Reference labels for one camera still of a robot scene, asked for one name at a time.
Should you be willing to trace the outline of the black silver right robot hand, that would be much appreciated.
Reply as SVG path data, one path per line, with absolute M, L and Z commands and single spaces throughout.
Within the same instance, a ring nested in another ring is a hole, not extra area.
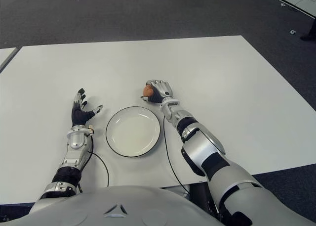
M 167 97 L 173 97 L 173 92 L 169 83 L 163 80 L 148 80 L 141 96 L 144 101 L 152 103 L 162 103 Z

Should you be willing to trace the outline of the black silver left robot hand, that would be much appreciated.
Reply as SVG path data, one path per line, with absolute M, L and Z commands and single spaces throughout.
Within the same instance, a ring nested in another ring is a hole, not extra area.
M 85 111 L 84 107 L 87 105 L 87 101 L 83 101 L 85 98 L 84 93 L 85 90 L 81 88 L 75 95 L 71 112 L 72 127 L 80 125 L 85 126 L 86 122 L 103 109 L 103 105 L 99 105 L 91 111 Z

